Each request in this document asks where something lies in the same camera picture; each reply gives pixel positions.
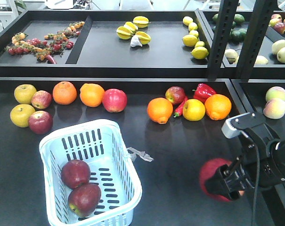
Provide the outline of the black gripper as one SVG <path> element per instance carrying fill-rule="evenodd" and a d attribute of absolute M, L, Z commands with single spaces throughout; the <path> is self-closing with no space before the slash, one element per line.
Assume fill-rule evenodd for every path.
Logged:
<path fill-rule="evenodd" d="M 243 131 L 241 166 L 204 165 L 204 192 L 216 200 L 237 200 L 246 188 L 266 188 L 280 184 L 280 170 L 274 152 L 278 134 L 266 123 Z"/>

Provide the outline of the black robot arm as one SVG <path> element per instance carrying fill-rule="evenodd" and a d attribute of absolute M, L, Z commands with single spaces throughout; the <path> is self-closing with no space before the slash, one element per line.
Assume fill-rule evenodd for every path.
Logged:
<path fill-rule="evenodd" d="M 227 138 L 241 135 L 243 152 L 233 161 L 215 158 L 200 170 L 199 184 L 208 196 L 234 201 L 249 189 L 285 183 L 285 140 L 265 123 L 253 126 L 225 123 Z"/>

